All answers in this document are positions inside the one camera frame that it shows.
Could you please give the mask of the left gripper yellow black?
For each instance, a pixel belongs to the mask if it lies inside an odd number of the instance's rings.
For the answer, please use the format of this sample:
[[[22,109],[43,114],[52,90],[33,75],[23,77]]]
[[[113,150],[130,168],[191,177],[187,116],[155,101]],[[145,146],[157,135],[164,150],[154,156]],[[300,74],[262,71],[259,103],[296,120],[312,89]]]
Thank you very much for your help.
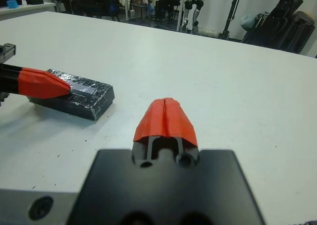
[[[16,45],[0,45],[0,62],[16,54]],[[70,85],[48,71],[0,64],[0,90],[23,96],[50,99],[69,94]]]

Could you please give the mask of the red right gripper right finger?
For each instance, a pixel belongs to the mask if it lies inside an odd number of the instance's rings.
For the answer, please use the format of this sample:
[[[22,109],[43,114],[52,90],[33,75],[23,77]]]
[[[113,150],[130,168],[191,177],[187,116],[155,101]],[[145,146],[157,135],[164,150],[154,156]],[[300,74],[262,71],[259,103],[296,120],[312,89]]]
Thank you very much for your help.
[[[180,103],[173,98],[165,99],[165,132],[177,143],[177,164],[194,166],[199,153],[196,133]]]

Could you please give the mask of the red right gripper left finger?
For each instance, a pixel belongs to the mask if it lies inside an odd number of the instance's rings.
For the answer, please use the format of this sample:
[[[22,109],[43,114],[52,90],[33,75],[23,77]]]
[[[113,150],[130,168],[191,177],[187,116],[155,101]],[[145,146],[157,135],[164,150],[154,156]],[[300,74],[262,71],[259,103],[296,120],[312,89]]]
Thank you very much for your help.
[[[134,160],[152,160],[153,142],[165,135],[164,99],[154,100],[136,128],[132,154]]]

